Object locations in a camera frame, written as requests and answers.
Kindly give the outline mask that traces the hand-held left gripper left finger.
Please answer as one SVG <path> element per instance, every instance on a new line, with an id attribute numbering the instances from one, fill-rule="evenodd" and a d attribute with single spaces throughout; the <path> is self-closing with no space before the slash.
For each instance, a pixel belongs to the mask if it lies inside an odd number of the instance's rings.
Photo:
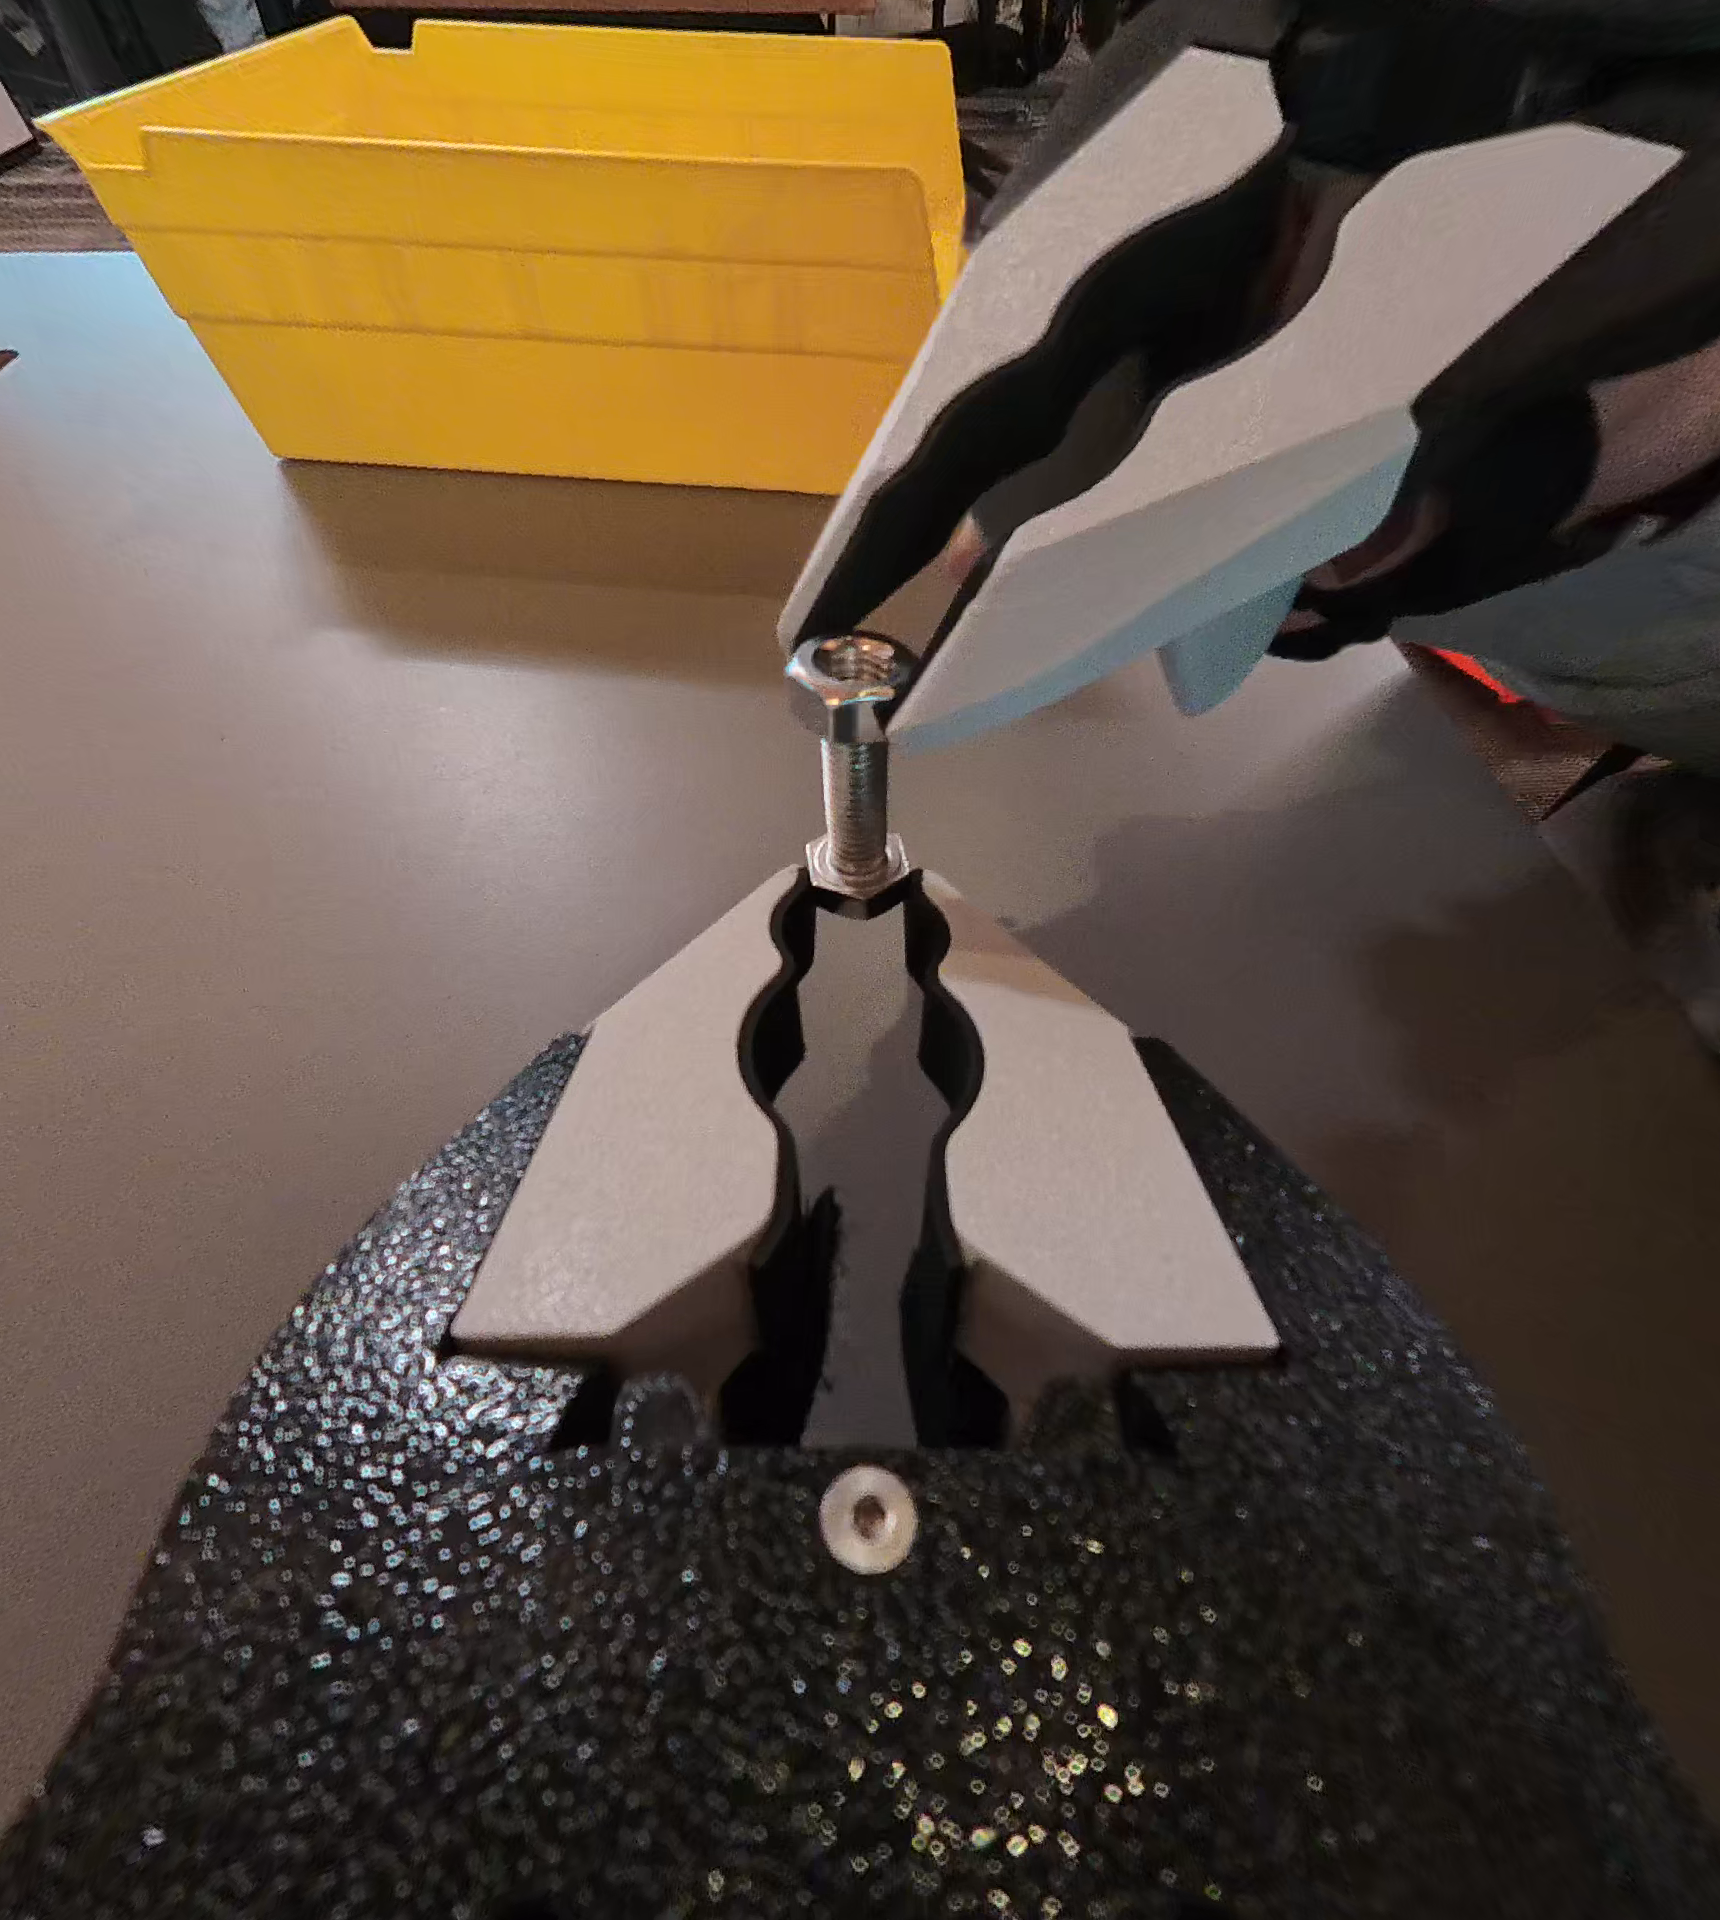
<path id="1" fill-rule="evenodd" d="M 781 869 L 585 1031 L 449 1324 L 465 1358 L 676 1378 L 730 1444 L 794 1446 L 841 1211 L 778 1096 L 804 1060 L 817 894 Z"/>

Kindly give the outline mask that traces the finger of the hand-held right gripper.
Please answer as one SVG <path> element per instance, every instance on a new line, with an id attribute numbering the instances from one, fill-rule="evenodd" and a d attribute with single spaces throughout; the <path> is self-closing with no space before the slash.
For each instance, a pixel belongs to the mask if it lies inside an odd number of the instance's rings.
<path id="1" fill-rule="evenodd" d="M 858 628 L 1057 448 L 1123 358 L 1229 354 L 1276 247 L 1287 147 L 1269 58 L 1187 47 L 1008 204 L 826 519 L 780 644 Z"/>
<path id="2" fill-rule="evenodd" d="M 1157 657 L 1221 704 L 1304 576 L 1392 512 L 1416 404 L 1681 153 L 1586 125 L 1413 156 L 1341 219 L 1306 304 L 1171 389 L 1087 493 L 1019 525 L 906 694 L 906 750 L 966 742 Z"/>

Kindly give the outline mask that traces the red grey striped fabric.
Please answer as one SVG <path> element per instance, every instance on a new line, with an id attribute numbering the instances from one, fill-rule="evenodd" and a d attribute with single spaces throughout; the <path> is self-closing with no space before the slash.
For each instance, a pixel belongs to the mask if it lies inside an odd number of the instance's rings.
<path id="1" fill-rule="evenodd" d="M 1450 651 L 1418 643 L 1400 643 L 1400 657 L 1419 678 L 1461 715 L 1477 715 L 1503 727 L 1528 727 L 1547 721 L 1531 701 L 1494 680 L 1477 662 Z"/>

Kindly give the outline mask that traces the steel hex bolt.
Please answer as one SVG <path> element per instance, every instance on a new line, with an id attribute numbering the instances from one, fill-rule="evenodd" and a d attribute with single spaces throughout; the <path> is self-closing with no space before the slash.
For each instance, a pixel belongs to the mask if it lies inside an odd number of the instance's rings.
<path id="1" fill-rule="evenodd" d="M 824 830 L 805 844 L 805 877 L 826 912 L 878 919 L 914 878 L 914 862 L 889 821 L 892 757 L 881 708 L 871 701 L 826 708 L 820 768 Z"/>

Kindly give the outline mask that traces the steel hex nut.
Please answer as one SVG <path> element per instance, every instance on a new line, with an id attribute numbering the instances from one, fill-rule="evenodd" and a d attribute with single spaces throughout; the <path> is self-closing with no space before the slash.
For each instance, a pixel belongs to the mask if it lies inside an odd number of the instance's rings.
<path id="1" fill-rule="evenodd" d="M 887 741 L 919 657 L 892 637 L 853 633 L 801 640 L 781 668 L 792 713 L 820 744 L 870 749 Z"/>

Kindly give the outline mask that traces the person's right hand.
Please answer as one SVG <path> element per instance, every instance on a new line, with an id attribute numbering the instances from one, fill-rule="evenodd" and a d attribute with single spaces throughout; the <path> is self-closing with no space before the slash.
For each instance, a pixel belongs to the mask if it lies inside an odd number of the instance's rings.
<path id="1" fill-rule="evenodd" d="M 1592 479 L 1567 527 L 1633 508 L 1720 460 L 1720 339 L 1595 385 L 1590 404 Z"/>

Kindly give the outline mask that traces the large yellow plastic bin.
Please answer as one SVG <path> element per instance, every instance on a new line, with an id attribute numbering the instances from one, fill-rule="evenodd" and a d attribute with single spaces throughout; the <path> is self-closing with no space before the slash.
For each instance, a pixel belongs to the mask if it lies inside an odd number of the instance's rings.
<path id="1" fill-rule="evenodd" d="M 41 118 L 287 462 L 835 496 L 952 290 L 934 39 L 335 17 Z"/>

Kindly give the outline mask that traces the person's right forearm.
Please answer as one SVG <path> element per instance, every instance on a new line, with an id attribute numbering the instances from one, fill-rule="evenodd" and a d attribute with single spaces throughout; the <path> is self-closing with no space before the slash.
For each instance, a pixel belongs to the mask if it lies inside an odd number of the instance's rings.
<path id="1" fill-rule="evenodd" d="M 1618 746 L 1720 779 L 1720 515 L 1392 634 L 1476 661 Z"/>

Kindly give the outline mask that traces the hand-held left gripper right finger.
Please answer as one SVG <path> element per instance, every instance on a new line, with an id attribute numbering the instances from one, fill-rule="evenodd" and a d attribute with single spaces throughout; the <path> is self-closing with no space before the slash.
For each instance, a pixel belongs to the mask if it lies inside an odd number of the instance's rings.
<path id="1" fill-rule="evenodd" d="M 899 1295 L 918 1444 L 996 1448 L 1070 1381 L 1279 1356 L 1130 1028 L 941 877 L 901 910 L 944 1102 Z"/>

